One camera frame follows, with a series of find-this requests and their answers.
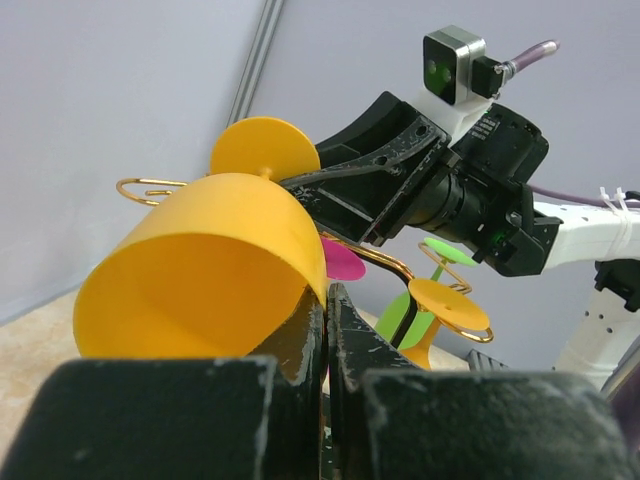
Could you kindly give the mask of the pink wine glass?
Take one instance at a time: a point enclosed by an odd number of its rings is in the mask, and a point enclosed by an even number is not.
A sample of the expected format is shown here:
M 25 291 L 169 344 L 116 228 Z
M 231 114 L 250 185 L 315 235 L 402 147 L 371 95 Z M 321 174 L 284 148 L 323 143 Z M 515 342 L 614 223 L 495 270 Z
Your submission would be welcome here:
M 321 237 L 329 280 L 357 281 L 366 274 L 364 262 L 349 248 L 336 240 Z

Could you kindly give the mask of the green wine glass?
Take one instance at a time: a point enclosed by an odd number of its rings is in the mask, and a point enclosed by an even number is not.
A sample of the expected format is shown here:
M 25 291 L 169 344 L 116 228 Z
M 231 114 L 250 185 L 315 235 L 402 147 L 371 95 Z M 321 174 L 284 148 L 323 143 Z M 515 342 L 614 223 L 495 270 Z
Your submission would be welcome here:
M 431 282 L 435 284 L 438 283 L 444 271 L 447 271 L 452 277 L 456 277 L 449 269 L 448 264 L 461 264 L 471 267 L 477 265 L 477 263 L 464 252 L 435 238 L 425 238 L 424 241 L 419 244 L 419 248 L 437 263 L 437 268 L 431 276 Z M 416 346 L 428 332 L 435 319 L 434 314 L 421 303 L 421 300 L 424 299 L 429 301 L 426 294 L 430 292 L 429 287 L 422 287 L 423 283 L 425 283 L 424 279 L 422 279 L 421 282 L 415 280 L 412 283 L 414 289 L 408 287 L 406 293 L 394 299 L 375 325 L 376 331 L 385 340 L 391 342 L 404 321 L 404 315 L 409 312 L 410 301 L 413 301 L 416 304 L 416 313 L 412 318 L 411 325 L 402 338 L 399 345 L 400 350 Z

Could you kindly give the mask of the gold wine glass rack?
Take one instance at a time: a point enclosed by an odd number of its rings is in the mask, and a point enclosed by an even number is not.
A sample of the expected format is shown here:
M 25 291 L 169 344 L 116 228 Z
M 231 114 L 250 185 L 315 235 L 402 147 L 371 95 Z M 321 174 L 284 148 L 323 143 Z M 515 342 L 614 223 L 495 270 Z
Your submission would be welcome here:
M 453 264 L 473 264 L 458 249 L 434 238 L 419 244 L 420 250 L 437 265 L 431 278 L 417 278 L 401 261 L 362 246 L 353 246 L 323 233 L 321 235 L 332 280 L 355 281 L 365 273 L 367 263 L 396 274 L 406 285 L 378 319 L 375 330 L 399 351 L 426 354 L 440 327 L 476 343 L 494 339 L 488 315 L 465 296 L 471 285 L 455 273 Z

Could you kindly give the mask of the orange wine glass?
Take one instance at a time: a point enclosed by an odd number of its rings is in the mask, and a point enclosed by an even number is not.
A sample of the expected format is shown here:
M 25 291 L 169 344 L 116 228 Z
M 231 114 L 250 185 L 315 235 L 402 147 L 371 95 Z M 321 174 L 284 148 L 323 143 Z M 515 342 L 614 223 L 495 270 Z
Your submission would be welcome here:
M 217 139 L 207 175 L 148 179 L 148 214 L 90 273 L 73 311 L 89 358 L 244 356 L 304 296 L 324 305 L 320 235 L 283 181 L 320 168 L 294 125 L 251 117 Z
M 421 282 L 422 279 L 411 280 L 411 289 L 414 289 L 412 283 L 415 280 Z M 422 287 L 430 289 L 426 294 L 429 301 L 424 299 L 421 303 L 434 314 L 435 319 L 416 346 L 401 350 L 409 361 L 424 370 L 431 369 L 429 351 L 441 327 L 477 343 L 489 343 L 494 339 L 489 316 L 474 301 L 449 286 L 432 283 L 429 279 L 424 280 Z

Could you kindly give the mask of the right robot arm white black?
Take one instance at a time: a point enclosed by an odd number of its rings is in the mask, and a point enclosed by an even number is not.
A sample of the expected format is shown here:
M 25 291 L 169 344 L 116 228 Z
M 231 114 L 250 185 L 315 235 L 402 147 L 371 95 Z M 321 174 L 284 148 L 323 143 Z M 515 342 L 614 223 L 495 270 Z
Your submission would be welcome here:
M 381 94 L 317 145 L 320 164 L 283 181 L 324 233 L 380 246 L 411 229 L 461 247 L 496 272 L 509 304 L 543 316 L 550 365 L 611 390 L 639 342 L 639 210 L 625 194 L 597 204 L 536 199 L 548 152 L 541 130 L 478 97 L 407 102 Z

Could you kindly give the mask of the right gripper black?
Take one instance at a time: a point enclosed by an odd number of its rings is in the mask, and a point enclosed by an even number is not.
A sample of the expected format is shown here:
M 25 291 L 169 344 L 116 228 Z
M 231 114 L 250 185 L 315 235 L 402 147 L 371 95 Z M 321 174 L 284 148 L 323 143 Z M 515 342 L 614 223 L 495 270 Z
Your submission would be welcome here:
M 382 93 L 355 121 L 316 145 L 321 168 L 279 185 L 319 231 L 381 246 L 405 226 L 447 240 L 533 229 L 529 179 L 546 157 L 541 130 L 495 104 L 452 146 L 409 103 Z

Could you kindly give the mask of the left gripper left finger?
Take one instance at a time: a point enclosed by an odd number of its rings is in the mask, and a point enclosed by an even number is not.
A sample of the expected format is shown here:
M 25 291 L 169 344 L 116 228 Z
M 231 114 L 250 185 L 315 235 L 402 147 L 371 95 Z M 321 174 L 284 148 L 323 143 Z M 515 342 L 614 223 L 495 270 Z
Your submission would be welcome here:
M 316 479 L 324 314 L 305 292 L 243 358 L 74 360 L 40 387 L 5 479 Z

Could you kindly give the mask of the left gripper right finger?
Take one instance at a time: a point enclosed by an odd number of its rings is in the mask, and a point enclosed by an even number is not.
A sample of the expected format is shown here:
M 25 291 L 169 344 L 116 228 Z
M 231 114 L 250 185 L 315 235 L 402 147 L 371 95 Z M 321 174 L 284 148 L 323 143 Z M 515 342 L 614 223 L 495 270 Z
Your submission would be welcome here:
M 584 379 L 548 372 L 425 371 L 360 317 L 327 303 L 338 479 L 631 479 L 635 457 Z

